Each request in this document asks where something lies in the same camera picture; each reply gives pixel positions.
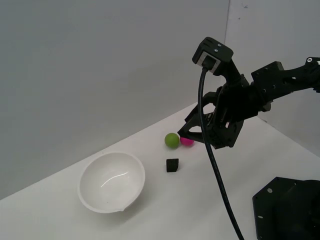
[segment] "pink ball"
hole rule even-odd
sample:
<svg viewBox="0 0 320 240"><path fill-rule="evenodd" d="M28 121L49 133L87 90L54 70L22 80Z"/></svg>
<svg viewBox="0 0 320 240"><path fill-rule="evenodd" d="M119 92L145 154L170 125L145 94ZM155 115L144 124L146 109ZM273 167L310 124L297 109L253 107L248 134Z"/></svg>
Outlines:
<svg viewBox="0 0 320 240"><path fill-rule="evenodd" d="M188 139L188 138L184 138L184 137L180 137L180 142L182 145L185 145L185 146L191 146L192 144L194 144L195 141L191 140L191 139Z"/></svg>

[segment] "robotic arm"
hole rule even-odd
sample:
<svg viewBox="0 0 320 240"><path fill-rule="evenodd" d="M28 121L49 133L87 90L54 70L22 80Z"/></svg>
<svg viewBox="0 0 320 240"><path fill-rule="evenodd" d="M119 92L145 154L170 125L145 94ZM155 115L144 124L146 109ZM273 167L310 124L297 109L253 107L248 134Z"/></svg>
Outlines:
<svg viewBox="0 0 320 240"><path fill-rule="evenodd" d="M210 72L215 76L224 76L226 80L216 92L208 92L202 99L203 106L215 106L212 113L205 114L209 141L215 149L232 148L244 120L257 116L258 112L270 111L274 99L308 88L320 93L320 57L309 57L303 66L291 70L284 70L281 62L275 61L254 71L251 74L253 82L249 84L237 70L232 56L230 48L206 37L192 58L200 66L206 57L214 59ZM178 134L203 143L201 132L189 131L200 126L197 106L185 122Z"/></svg>
<svg viewBox="0 0 320 240"><path fill-rule="evenodd" d="M178 131L183 138L205 144L217 179L221 196L234 230L244 240L231 209L220 171L212 152L226 146L232 148L244 120L267 112L274 99L294 91L313 88L320 92L320 58L309 57L301 67L284 70L278 61L264 66L251 75L248 83L232 61L233 51L220 42L206 37L192 61L203 67L198 90L198 105ZM203 96L207 72L224 76L226 83L216 92ZM204 114L203 107L213 104L213 112ZM190 132L200 126L202 132ZM320 239L320 181L276 177L261 189L253 200L256 234L259 240Z"/></svg>

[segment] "white bowl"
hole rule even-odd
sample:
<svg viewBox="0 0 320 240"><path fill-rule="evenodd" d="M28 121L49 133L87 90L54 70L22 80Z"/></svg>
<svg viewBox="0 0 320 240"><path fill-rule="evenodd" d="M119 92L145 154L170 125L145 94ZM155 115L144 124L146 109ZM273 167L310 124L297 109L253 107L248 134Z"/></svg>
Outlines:
<svg viewBox="0 0 320 240"><path fill-rule="evenodd" d="M139 196L145 178L144 166L135 156L107 153L86 167L78 184L78 196L94 212L123 211Z"/></svg>

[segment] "bowl rim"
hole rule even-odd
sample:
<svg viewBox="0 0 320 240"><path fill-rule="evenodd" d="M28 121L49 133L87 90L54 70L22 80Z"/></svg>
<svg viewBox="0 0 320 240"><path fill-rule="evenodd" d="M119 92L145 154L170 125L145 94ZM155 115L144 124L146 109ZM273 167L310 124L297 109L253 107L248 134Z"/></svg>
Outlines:
<svg viewBox="0 0 320 240"><path fill-rule="evenodd" d="M140 166L140 169L142 170L142 184L139 187L139 190L137 191L137 193L127 202L127 204L125 204L122 208L114 208L114 209L110 209L110 210L102 210L102 209L97 209L91 205L89 205L84 198L82 197L81 191L80 191L80 184L81 184L81 180L87 170L87 168L96 160L98 160L99 158L109 155L109 154L125 154L128 155L130 157L132 157ZM90 163L84 168L79 180L78 180L78 184L77 184L77 193L78 193L78 197L81 201L81 203L89 210L96 212L96 213L101 213L101 214L110 214L110 213L115 213L115 212L123 212L127 207L129 207L136 199L137 197L140 195L142 189L144 188L145 185L145 181L146 181L146 172L145 172L145 168L142 164L142 162L134 155L127 153L127 152L123 152L123 151L110 151L110 152L104 152L102 155L96 157L95 159L91 160Z"/></svg>

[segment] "green ball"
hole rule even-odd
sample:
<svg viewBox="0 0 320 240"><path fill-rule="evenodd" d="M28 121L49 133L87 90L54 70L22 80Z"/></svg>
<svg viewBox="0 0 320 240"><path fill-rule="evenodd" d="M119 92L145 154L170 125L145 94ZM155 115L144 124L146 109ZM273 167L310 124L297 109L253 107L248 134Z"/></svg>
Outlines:
<svg viewBox="0 0 320 240"><path fill-rule="evenodd" d="M176 149L180 143L179 136L175 133L169 133L165 136L164 143L169 148Z"/></svg>

